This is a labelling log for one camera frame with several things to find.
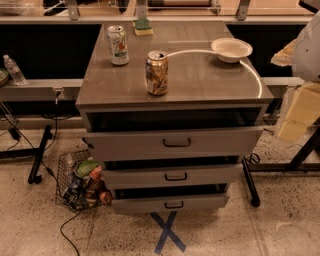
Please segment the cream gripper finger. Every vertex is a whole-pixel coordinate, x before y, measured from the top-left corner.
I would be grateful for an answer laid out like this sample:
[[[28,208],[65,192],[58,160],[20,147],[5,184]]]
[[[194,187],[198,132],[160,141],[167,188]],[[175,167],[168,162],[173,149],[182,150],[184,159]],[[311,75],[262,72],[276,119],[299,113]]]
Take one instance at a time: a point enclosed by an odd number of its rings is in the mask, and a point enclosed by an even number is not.
[[[305,82],[293,95],[278,132],[285,142],[295,142],[320,118],[320,83]]]
[[[292,40],[283,49],[275,53],[271,58],[271,63],[280,67],[291,66],[296,40]]]

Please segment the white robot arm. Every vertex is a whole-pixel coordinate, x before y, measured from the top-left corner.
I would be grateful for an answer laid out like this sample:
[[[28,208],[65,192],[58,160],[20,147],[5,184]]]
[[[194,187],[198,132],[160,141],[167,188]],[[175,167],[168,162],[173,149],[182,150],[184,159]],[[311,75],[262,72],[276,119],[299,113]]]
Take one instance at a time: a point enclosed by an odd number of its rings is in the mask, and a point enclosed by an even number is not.
[[[277,66],[290,66],[304,83],[293,95],[278,136],[286,142],[298,140],[320,117],[320,11],[298,37],[271,59]]]

